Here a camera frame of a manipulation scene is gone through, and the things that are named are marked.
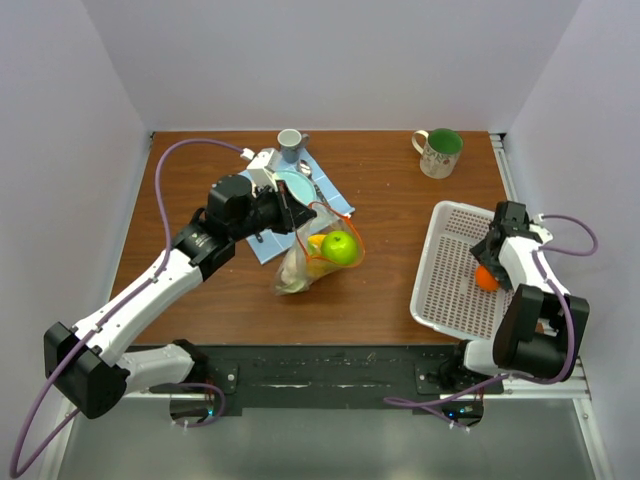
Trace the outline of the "small grey cup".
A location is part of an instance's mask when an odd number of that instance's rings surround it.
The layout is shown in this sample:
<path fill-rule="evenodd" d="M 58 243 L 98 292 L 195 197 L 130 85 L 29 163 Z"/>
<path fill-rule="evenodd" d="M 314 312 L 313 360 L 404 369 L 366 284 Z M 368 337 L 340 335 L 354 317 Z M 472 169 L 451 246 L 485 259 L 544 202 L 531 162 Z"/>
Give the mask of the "small grey cup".
<path fill-rule="evenodd" d="M 279 151 L 282 159 L 287 164 L 294 164 L 299 161 L 300 152 L 309 143 L 310 135 L 296 129 L 284 129 L 277 135 Z"/>

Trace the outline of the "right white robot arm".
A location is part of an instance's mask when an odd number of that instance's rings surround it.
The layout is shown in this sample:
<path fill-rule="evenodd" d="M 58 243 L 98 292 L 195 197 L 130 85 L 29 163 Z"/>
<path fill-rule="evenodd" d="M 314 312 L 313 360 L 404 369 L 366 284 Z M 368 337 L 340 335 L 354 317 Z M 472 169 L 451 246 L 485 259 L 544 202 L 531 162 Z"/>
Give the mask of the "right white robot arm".
<path fill-rule="evenodd" d="M 571 376 L 590 306 L 561 284 L 546 260 L 547 251 L 568 252 L 549 245 L 553 235 L 542 225 L 546 218 L 530 217 L 522 203 L 500 202 L 487 235 L 470 249 L 513 296 L 492 339 L 461 343 L 462 358 L 445 369 L 452 390 L 469 392 L 481 375 L 513 375 L 539 384 Z"/>

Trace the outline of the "metal spoon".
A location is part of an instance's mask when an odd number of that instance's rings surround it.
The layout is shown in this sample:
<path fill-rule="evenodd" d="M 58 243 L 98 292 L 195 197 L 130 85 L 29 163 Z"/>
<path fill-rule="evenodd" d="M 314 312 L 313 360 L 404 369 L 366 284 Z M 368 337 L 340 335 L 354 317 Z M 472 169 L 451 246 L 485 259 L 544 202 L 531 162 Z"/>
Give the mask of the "metal spoon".
<path fill-rule="evenodd" d="M 318 201 L 321 203 L 327 203 L 326 197 L 322 193 L 317 182 L 313 179 L 313 171 L 309 163 L 306 162 L 305 160 L 299 160 L 297 163 L 297 170 L 311 182 L 311 184 L 314 187 Z"/>

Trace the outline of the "floral mug green inside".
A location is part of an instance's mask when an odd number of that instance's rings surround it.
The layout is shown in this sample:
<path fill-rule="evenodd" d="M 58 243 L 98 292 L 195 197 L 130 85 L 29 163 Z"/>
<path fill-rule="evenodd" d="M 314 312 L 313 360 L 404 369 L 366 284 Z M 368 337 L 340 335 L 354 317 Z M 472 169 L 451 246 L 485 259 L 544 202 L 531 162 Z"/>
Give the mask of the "floral mug green inside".
<path fill-rule="evenodd" d="M 447 128 L 417 130 L 412 133 L 411 143 L 420 154 L 422 173 L 438 180 L 451 175 L 464 147 L 460 134 Z"/>

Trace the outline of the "orange fruit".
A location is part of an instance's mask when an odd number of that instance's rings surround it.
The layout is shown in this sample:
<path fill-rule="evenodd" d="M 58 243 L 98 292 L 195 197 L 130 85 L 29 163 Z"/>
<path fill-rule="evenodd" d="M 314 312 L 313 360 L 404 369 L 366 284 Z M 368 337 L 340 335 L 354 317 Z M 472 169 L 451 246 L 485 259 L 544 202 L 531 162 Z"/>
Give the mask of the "orange fruit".
<path fill-rule="evenodd" d="M 484 291 L 495 292 L 500 289 L 500 283 L 494 278 L 494 276 L 482 265 L 478 265 L 474 278 L 476 285 Z"/>

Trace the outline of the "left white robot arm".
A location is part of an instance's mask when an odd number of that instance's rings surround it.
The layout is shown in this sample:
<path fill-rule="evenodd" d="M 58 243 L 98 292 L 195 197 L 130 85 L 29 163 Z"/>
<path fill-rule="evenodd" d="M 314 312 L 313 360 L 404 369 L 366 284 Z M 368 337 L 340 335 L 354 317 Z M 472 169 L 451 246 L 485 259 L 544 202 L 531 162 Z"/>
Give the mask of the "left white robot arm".
<path fill-rule="evenodd" d="M 175 341 L 137 353 L 129 346 L 170 305 L 231 260 L 237 242 L 264 230 L 293 233 L 316 216 L 282 180 L 255 187 L 239 174 L 221 178 L 206 205 L 149 269 L 72 327 L 56 323 L 46 331 L 48 383 L 89 419 L 103 416 L 125 395 L 156 385 L 200 390 L 207 380 L 207 360 L 190 343 Z"/>

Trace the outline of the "clear zip top bag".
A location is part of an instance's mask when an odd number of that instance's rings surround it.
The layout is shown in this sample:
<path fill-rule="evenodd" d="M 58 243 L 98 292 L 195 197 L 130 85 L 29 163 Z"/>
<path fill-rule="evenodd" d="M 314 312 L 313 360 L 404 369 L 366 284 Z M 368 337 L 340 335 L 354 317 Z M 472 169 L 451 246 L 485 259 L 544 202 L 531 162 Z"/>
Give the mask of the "clear zip top bag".
<path fill-rule="evenodd" d="M 294 233 L 272 282 L 277 296 L 308 291 L 321 278 L 355 268 L 364 260 L 365 245 L 349 214 L 319 201 L 309 207 L 316 217 Z"/>

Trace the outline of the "green apple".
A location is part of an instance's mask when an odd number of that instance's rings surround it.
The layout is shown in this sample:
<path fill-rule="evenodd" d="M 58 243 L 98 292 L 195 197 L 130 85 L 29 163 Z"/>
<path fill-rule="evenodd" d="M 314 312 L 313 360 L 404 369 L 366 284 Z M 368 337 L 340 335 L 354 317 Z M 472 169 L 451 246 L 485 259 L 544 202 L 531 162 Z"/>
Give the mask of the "green apple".
<path fill-rule="evenodd" d="M 339 265 L 351 265 L 358 257 L 358 245 L 350 233 L 335 230 L 324 237 L 321 253 L 326 259 Z"/>

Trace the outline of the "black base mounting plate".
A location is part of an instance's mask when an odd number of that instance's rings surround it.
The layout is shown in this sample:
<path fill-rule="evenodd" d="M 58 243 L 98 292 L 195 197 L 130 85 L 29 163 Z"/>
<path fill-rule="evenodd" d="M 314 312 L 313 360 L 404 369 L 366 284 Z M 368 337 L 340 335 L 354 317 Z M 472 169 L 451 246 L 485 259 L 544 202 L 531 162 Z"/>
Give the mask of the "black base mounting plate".
<path fill-rule="evenodd" d="M 201 345 L 198 377 L 226 396 L 225 413 L 250 408 L 383 409 L 384 398 L 435 400 L 482 381 L 441 345 Z"/>

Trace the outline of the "toy cabbage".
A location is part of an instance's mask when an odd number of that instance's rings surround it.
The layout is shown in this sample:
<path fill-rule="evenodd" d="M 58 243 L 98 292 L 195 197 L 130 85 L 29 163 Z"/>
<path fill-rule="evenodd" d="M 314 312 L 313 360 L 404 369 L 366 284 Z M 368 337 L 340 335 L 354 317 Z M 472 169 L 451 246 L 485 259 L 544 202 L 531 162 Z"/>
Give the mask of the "toy cabbage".
<path fill-rule="evenodd" d="M 276 295 L 290 295 L 307 291 L 312 283 L 309 264 L 304 257 L 287 254 L 282 260 L 273 282 Z"/>

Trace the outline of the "yellow banana bunch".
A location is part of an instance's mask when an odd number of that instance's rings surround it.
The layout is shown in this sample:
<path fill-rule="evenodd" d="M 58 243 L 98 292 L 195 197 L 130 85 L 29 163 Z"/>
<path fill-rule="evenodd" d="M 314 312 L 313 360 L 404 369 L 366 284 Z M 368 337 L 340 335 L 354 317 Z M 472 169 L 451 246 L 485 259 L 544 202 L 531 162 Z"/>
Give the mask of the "yellow banana bunch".
<path fill-rule="evenodd" d="M 325 258 L 322 254 L 322 243 L 325 234 L 311 235 L 307 240 L 307 274 L 312 280 L 318 280 L 328 274 L 342 269 L 342 266 Z"/>

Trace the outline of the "cream and blue plate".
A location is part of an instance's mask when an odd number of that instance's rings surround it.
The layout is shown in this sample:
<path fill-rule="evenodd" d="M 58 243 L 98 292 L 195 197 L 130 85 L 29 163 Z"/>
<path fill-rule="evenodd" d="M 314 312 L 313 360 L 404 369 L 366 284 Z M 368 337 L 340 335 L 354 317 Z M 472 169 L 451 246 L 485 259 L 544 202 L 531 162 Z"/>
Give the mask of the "cream and blue plate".
<path fill-rule="evenodd" d="M 311 180 L 303 174 L 297 171 L 282 170 L 275 173 L 275 178 L 284 181 L 291 194 L 300 203 L 309 205 L 317 200 L 317 195 Z"/>

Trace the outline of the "white perforated plastic basket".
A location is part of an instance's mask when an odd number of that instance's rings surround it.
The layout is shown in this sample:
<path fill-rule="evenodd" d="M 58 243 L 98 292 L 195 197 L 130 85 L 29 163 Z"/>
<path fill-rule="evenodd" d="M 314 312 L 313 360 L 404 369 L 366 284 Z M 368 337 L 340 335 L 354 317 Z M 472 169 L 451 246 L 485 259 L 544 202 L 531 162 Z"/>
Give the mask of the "white perforated plastic basket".
<path fill-rule="evenodd" d="M 470 249 L 488 233 L 493 213 L 441 201 L 433 209 L 409 310 L 420 325 L 459 340 L 491 340 L 511 302 L 504 290 L 478 287 Z"/>

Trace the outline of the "blue checked placemat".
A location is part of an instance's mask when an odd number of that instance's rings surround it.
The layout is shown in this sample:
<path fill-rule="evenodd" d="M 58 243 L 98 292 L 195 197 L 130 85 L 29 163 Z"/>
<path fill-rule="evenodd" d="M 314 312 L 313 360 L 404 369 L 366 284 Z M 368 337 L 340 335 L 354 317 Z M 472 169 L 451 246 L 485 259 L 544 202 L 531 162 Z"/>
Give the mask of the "blue checked placemat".
<path fill-rule="evenodd" d="M 312 178 L 319 186 L 324 197 L 328 200 L 331 208 L 342 215 L 350 216 L 355 211 L 355 207 L 352 206 L 337 189 L 330 177 L 307 149 L 302 150 L 301 159 L 307 161 L 311 166 L 313 172 Z M 262 231 L 260 236 L 262 241 L 259 241 L 255 236 L 250 236 L 247 239 L 247 243 L 261 265 L 265 265 L 285 253 L 293 245 L 295 240 L 294 233 L 281 235 L 274 234 L 270 230 Z"/>

